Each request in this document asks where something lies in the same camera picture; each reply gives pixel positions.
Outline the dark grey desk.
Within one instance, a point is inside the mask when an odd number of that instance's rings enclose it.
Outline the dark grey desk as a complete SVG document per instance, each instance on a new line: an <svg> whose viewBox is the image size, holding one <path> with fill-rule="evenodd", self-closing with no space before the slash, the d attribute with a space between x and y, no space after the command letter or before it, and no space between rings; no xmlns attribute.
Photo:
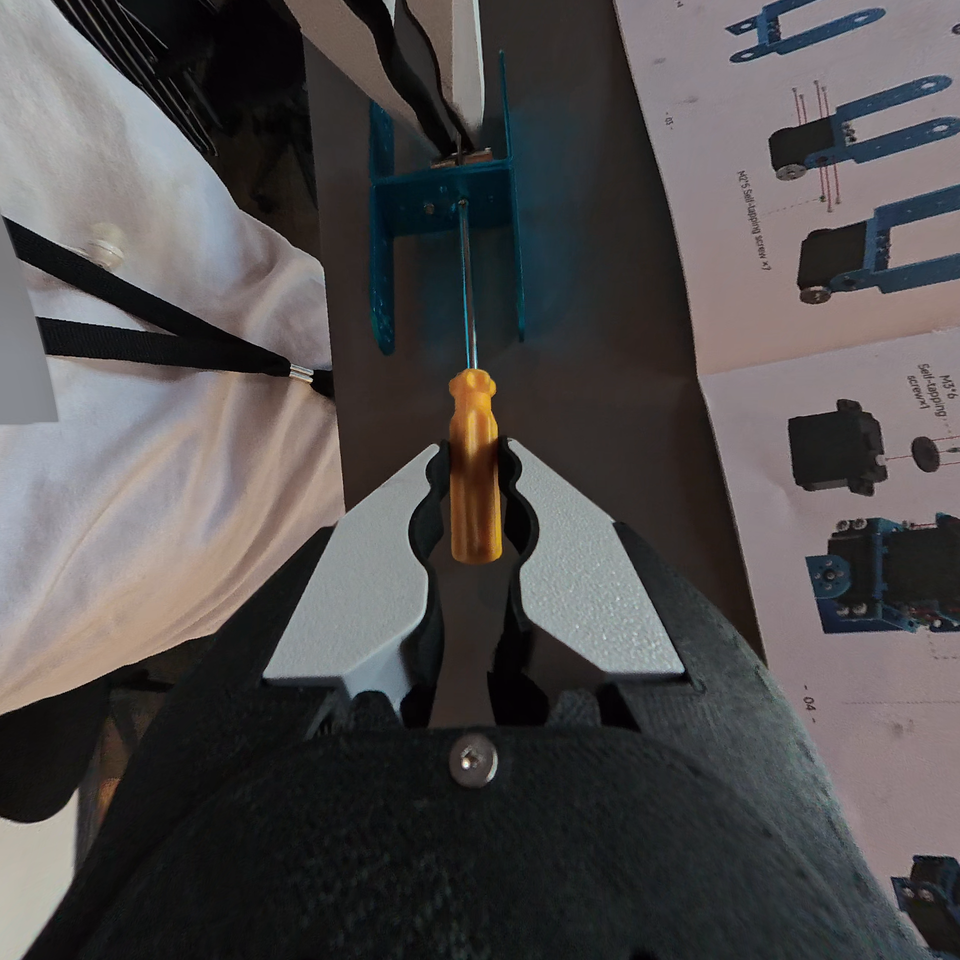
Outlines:
<svg viewBox="0 0 960 960"><path fill-rule="evenodd" d="M481 2L485 53L505 53L518 167L525 341L513 331L506 228L474 248L479 358L500 433L628 530L627 547L686 669L621 684L628 728L709 740L763 706L764 671L711 603L750 602L706 406L666 194L612 2ZM464 361L452 233L399 241L397 346L375 346L369 301L370 103L304 42L315 143L344 501L348 511L449 430ZM429 556L443 653L436 727L496 723L489 672L518 557L450 556L450 502Z"/></svg>

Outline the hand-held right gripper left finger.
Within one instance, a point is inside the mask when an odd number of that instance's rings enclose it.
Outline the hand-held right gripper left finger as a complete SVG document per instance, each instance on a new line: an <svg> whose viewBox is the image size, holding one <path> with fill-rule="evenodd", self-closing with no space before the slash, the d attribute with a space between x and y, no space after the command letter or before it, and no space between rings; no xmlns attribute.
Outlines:
<svg viewBox="0 0 960 960"><path fill-rule="evenodd" d="M379 691L407 727L428 725L444 653L429 556L443 535L450 447L432 443L336 524L263 680Z"/></svg>

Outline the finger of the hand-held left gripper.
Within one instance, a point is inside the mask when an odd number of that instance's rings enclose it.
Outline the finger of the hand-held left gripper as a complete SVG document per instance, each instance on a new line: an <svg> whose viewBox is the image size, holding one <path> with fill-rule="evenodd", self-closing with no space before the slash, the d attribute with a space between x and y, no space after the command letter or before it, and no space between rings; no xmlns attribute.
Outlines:
<svg viewBox="0 0 960 960"><path fill-rule="evenodd" d="M438 61L443 100L474 150L485 113L486 89L478 1L438 2Z"/></svg>
<svg viewBox="0 0 960 960"><path fill-rule="evenodd" d="M304 38L441 157L464 149L464 3L291 1Z"/></svg>

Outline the yellow handled screwdriver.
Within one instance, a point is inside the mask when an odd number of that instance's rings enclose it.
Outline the yellow handled screwdriver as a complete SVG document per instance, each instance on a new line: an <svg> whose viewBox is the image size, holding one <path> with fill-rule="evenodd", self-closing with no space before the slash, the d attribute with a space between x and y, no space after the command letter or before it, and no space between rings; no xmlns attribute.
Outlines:
<svg viewBox="0 0 960 960"><path fill-rule="evenodd" d="M457 212L466 367L449 382L454 401L449 425L451 553L457 562L479 566L502 554L499 434L492 406L497 385L478 363L467 199L459 199Z"/></svg>

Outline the blue metal bracket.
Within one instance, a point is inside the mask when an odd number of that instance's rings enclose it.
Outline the blue metal bracket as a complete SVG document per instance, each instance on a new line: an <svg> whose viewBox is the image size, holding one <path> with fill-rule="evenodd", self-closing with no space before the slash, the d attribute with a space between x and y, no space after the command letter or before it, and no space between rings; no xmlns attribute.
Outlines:
<svg viewBox="0 0 960 960"><path fill-rule="evenodd" d="M495 159L489 150L480 150L414 173L395 174L393 121L375 102L369 104L368 302L372 332L382 354L390 355L395 350L395 239L455 231L460 242L467 366L479 367L471 228L511 229L517 335L520 342L525 339L520 207L504 51L499 51L498 61L504 158Z"/></svg>

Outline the assembly instruction booklet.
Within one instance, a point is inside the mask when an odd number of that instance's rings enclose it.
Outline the assembly instruction booklet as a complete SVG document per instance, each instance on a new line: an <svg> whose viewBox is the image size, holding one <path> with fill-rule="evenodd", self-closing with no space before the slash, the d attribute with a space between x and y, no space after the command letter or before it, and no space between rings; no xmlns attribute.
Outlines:
<svg viewBox="0 0 960 960"><path fill-rule="evenodd" d="M615 8L768 664L958 958L958 2Z"/></svg>

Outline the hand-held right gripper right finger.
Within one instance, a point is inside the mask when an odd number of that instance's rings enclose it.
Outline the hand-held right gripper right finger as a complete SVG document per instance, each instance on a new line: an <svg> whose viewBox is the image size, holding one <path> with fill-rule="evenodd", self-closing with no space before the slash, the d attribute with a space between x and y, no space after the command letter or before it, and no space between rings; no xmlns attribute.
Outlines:
<svg viewBox="0 0 960 960"><path fill-rule="evenodd" d="M629 726L621 685L684 685L687 669L624 543L629 530L514 438L498 447L510 570L488 672L499 726L545 726L586 700Z"/></svg>

